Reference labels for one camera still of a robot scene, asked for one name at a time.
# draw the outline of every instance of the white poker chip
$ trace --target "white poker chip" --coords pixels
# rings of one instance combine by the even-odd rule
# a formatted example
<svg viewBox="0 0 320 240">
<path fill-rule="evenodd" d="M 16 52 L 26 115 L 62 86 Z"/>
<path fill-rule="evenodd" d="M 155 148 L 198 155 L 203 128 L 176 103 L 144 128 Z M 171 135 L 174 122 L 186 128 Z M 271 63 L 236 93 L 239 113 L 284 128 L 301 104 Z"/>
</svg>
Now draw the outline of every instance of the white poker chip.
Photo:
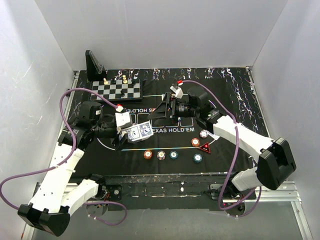
<svg viewBox="0 0 320 240">
<path fill-rule="evenodd" d="M 208 137 L 208 133 L 205 130 L 202 130 L 199 135 L 200 135 L 200 138 L 202 139 L 205 139 L 206 137 Z"/>
<path fill-rule="evenodd" d="M 166 153 L 164 151 L 158 151 L 157 158 L 159 160 L 164 160 L 166 158 Z"/>
</svg>

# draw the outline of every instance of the chess piece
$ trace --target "chess piece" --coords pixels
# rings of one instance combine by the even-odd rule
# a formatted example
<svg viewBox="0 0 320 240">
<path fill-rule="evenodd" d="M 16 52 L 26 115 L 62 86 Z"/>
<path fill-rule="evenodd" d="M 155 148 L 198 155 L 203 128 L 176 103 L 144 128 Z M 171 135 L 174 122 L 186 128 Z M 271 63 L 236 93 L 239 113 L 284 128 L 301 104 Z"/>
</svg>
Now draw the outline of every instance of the chess piece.
<svg viewBox="0 0 320 240">
<path fill-rule="evenodd" d="M 123 75 L 122 78 L 123 78 L 123 83 L 124 83 L 124 84 L 127 84 L 127 83 L 128 83 L 128 80 L 127 80 L 126 75 Z"/>
</svg>

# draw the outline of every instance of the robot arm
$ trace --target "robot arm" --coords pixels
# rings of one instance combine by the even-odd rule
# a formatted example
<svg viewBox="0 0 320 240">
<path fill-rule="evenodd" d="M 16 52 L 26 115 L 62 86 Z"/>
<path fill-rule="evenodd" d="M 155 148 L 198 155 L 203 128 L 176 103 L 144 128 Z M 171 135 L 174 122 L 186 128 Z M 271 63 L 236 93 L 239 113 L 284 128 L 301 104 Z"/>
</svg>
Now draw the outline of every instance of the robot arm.
<svg viewBox="0 0 320 240">
<path fill-rule="evenodd" d="M 176 124 L 179 118 L 194 117 L 197 124 L 212 134 L 236 144 L 236 130 L 233 119 L 210 106 L 208 94 L 202 87 L 188 90 L 188 102 L 183 101 L 180 86 L 182 81 L 173 84 L 166 92 L 163 101 L 149 115 L 158 126 Z M 236 197 L 247 189 L 265 186 L 276 190 L 295 170 L 296 164 L 286 140 L 273 140 L 261 136 L 241 123 L 236 123 L 239 132 L 239 147 L 251 155 L 257 166 L 237 172 L 228 181 L 225 197 Z"/>
<path fill-rule="evenodd" d="M 58 163 L 71 152 L 72 136 L 67 128 L 56 144 L 50 167 L 40 188 L 29 201 L 18 209 L 18 215 L 30 226 L 60 236 L 66 229 L 72 214 L 91 198 L 102 199 L 107 194 L 102 176 L 90 175 L 64 196 L 65 188 L 75 167 L 94 137 L 112 139 L 115 149 L 123 148 L 128 136 L 121 129 L 132 125 L 128 112 L 116 113 L 111 122 L 102 122 L 100 103 L 84 102 L 78 118 L 70 126 L 76 138 L 76 150 L 62 165 Z"/>
</svg>

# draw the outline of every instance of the black mat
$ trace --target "black mat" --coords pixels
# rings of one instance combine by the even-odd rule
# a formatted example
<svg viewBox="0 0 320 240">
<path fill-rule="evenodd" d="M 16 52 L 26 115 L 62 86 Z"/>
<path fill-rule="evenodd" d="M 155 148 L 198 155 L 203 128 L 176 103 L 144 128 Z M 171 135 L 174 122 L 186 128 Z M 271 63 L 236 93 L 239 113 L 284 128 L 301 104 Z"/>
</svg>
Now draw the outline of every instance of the black mat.
<svg viewBox="0 0 320 240">
<path fill-rule="evenodd" d="M 145 81 L 143 87 L 143 103 L 124 104 L 138 123 L 144 122 L 148 113 L 161 102 L 161 94 L 169 91 L 173 81 L 178 79 L 196 80 L 212 90 L 220 101 L 229 109 L 246 127 L 267 135 L 264 122 L 261 117 L 258 103 L 256 102 L 252 86 L 245 68 L 185 68 L 185 69 L 135 69 L 139 79 Z M 118 74 L 128 74 L 126 70 L 114 70 L 108 72 L 108 78 Z M 86 74 L 81 71 L 78 87 L 84 87 L 87 83 Z M 184 93 L 192 87 L 192 83 L 182 86 Z M 88 96 L 83 93 L 75 94 L 72 103 L 71 115 L 76 115 L 79 103 L 87 100 Z M 104 113 L 112 113 L 114 110 L 105 106 Z M 192 173 L 215 173 L 227 172 L 234 154 L 235 146 L 223 138 L 213 141 L 209 136 L 200 139 L 201 129 L 191 119 L 184 119 L 179 127 L 155 128 L 154 135 L 128 149 L 113 151 L 102 146 L 95 140 L 87 148 L 81 161 L 76 166 L 73 177 L 85 177 L 90 173 L 100 175 L 146 175 L 146 174 L 192 174 Z M 200 139 L 201 144 L 210 144 L 211 154 L 191 147 L 191 139 Z M 103 139 L 102 142 L 110 147 L 110 141 Z M 143 157 L 144 149 L 153 149 L 153 157 L 146 160 Z M 166 153 L 165 160 L 158 160 L 156 155 L 159 150 Z M 170 151 L 175 150 L 178 158 L 170 159 Z M 201 163 L 194 163 L 193 156 L 200 153 L 203 156 Z M 234 171 L 246 170 L 252 167 L 252 159 L 242 150 L 239 151 Z"/>
</svg>

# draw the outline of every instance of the orange poker chip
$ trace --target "orange poker chip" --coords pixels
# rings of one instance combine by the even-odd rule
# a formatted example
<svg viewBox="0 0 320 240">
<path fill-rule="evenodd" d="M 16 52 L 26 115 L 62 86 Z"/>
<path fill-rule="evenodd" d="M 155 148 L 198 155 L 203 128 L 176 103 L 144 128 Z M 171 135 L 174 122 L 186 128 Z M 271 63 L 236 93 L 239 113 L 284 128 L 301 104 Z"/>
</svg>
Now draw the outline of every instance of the orange poker chip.
<svg viewBox="0 0 320 240">
<path fill-rule="evenodd" d="M 193 147 L 199 147 L 199 145 L 200 145 L 199 139 L 198 139 L 198 138 L 193 138 L 193 139 L 191 140 L 191 145 L 192 145 Z"/>
<path fill-rule="evenodd" d="M 143 154 L 143 157 L 145 159 L 151 159 L 152 158 L 152 151 L 150 151 L 150 150 L 145 151 Z"/>
</svg>

